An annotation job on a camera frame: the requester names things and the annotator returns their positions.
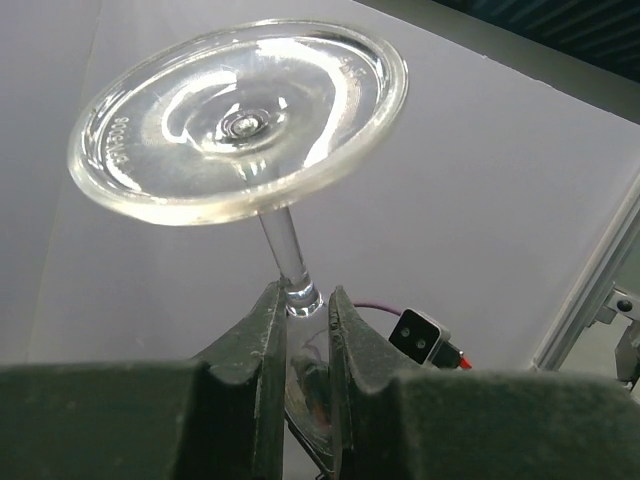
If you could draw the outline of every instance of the wine glass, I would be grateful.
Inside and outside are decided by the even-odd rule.
[[[284,281],[287,418],[331,455],[326,306],[288,206],[354,170],[389,131],[408,80],[359,29],[266,20],[174,46],[87,107],[69,169],[97,203],[161,225],[258,215]]]

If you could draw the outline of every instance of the metal hinge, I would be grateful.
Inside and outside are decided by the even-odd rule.
[[[616,375],[631,391],[640,378],[640,296],[614,286],[594,322],[610,325],[616,315],[631,320],[615,350]]]

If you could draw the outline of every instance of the purple wire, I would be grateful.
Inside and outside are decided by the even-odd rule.
[[[382,303],[375,302],[357,302],[353,304],[356,308],[372,308],[374,310],[382,310],[383,312],[391,313],[396,316],[402,315],[402,312],[396,308],[390,307],[389,305],[384,305]]]

